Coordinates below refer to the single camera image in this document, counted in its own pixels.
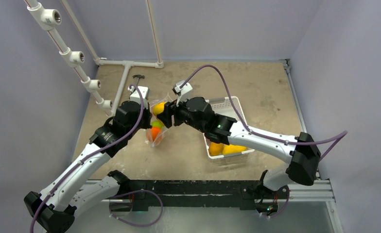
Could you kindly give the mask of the green pear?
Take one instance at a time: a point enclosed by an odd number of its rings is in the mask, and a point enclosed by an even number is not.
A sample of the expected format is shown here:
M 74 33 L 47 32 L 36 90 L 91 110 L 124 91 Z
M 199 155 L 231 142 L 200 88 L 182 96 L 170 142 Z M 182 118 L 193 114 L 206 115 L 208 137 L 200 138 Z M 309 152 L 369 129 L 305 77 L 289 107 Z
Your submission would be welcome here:
M 160 128 L 162 129 L 164 127 L 164 124 L 160 120 L 154 120 L 151 122 L 152 127 Z

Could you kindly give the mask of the orange fruit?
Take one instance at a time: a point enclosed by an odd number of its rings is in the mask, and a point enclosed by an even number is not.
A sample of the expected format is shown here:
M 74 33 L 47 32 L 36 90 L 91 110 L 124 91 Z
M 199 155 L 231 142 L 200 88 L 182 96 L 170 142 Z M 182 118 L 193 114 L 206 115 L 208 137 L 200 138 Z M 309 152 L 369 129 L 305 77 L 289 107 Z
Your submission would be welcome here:
M 151 129 L 146 130 L 146 137 L 147 137 L 148 141 L 156 142 L 156 139 L 161 132 L 162 132 L 162 129 L 152 127 Z

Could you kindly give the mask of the yellow pear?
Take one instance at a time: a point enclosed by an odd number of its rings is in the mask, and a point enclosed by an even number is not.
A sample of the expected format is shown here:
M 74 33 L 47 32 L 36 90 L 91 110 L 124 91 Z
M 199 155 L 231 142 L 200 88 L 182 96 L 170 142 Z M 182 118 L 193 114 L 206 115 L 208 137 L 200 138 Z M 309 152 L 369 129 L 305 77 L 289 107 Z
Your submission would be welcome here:
M 153 107 L 153 114 L 155 116 L 157 116 L 157 115 L 163 113 L 165 104 L 166 104 L 166 102 L 159 102 L 159 103 L 155 104 Z

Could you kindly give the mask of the clear zip top bag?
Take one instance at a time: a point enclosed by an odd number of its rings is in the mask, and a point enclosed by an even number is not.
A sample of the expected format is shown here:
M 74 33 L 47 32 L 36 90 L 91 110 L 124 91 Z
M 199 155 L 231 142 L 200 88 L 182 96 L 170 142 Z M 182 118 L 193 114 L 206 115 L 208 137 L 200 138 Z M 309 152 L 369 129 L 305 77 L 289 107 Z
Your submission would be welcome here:
M 172 98 L 167 94 L 166 97 L 160 99 L 160 100 L 153 100 L 150 102 L 150 112 L 151 112 L 151 128 L 145 130 L 145 135 L 147 139 L 147 143 L 152 147 L 158 146 L 162 140 L 167 135 L 168 128 L 165 127 L 165 125 L 155 117 L 154 115 L 154 108 L 157 105 L 161 105 L 161 103 L 171 102 L 173 101 Z

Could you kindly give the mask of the orange mango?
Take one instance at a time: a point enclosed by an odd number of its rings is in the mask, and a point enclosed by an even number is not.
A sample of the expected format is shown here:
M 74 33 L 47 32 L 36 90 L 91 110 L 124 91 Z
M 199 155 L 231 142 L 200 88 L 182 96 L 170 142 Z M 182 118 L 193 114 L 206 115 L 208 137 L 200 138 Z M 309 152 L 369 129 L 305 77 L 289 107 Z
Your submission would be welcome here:
M 223 143 L 214 143 L 211 142 L 208 148 L 208 152 L 210 156 L 218 156 L 222 154 L 224 148 Z

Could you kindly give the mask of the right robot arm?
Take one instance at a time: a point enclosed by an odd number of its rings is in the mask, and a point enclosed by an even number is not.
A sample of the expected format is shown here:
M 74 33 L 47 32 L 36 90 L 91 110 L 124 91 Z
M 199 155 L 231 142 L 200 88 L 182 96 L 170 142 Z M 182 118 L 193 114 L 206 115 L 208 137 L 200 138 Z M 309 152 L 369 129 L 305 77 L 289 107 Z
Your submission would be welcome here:
M 248 130 L 241 121 L 214 112 L 203 97 L 167 102 L 156 117 L 167 128 L 185 123 L 203 133 L 210 142 L 244 146 L 283 161 L 281 167 L 263 172 L 257 185 L 262 197 L 268 198 L 291 183 L 314 184 L 321 153 L 308 133 L 293 136 L 256 128 Z

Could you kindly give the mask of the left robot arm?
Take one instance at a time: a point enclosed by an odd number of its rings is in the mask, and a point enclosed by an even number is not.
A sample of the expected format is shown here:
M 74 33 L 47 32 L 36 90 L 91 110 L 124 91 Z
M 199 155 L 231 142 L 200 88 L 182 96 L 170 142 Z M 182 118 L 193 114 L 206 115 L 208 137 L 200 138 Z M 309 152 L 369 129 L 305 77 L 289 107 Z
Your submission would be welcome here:
M 151 112 L 146 100 L 124 101 L 115 116 L 99 127 L 80 155 L 50 185 L 39 192 L 31 191 L 24 203 L 32 217 L 29 231 L 39 224 L 48 233 L 64 233 L 76 218 L 100 201 L 129 194 L 129 178 L 111 171 L 97 184 L 82 188 L 100 167 L 127 146 L 139 129 L 151 126 Z

